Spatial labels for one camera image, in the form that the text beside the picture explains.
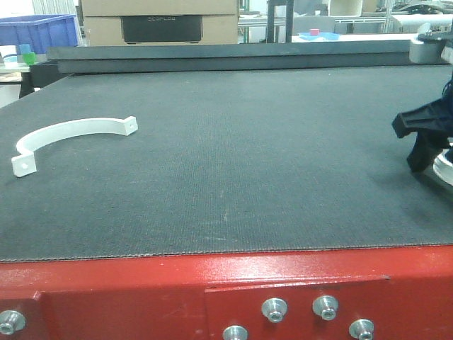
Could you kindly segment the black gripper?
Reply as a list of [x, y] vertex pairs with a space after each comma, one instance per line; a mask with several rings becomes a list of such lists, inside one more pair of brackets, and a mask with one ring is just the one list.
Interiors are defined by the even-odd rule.
[[442, 150], [446, 160], [452, 161], [452, 81], [448, 81], [442, 97], [415, 110], [396, 115], [392, 122], [396, 136], [403, 138], [417, 134], [415, 144], [407, 157], [410, 170], [422, 172], [431, 165]]

